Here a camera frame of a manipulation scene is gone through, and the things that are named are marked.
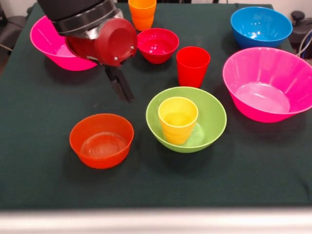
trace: red bowl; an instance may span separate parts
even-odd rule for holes
[[[114,114],[97,114],[76,124],[69,141],[84,164],[106,169],[120,164],[126,158],[133,137],[133,127],[125,118]]]
[[[139,33],[137,47],[142,55],[153,64],[167,61],[179,46],[179,38],[164,28],[150,28]]]

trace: white wall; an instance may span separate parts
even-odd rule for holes
[[[37,0],[0,0],[5,15],[10,16],[26,16],[27,9]]]
[[[193,3],[206,3],[211,0],[192,0]],[[290,17],[294,10],[303,11],[306,17],[312,17],[312,0],[228,0],[229,3],[272,4],[276,11]]]

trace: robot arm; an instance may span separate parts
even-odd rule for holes
[[[123,18],[113,0],[38,0],[55,29],[66,37],[76,56],[105,66],[114,90],[122,100],[134,100],[118,69],[137,50],[137,32]]]

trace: blue bowl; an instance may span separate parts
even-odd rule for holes
[[[293,31],[286,16],[264,7],[246,7],[234,12],[231,25],[242,49],[278,47]]]

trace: yellow cup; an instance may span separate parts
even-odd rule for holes
[[[156,0],[128,0],[132,21],[138,31],[152,27],[156,3]]]
[[[198,108],[185,97],[171,97],[160,104],[158,117],[166,140],[181,145],[191,136],[197,122]]]

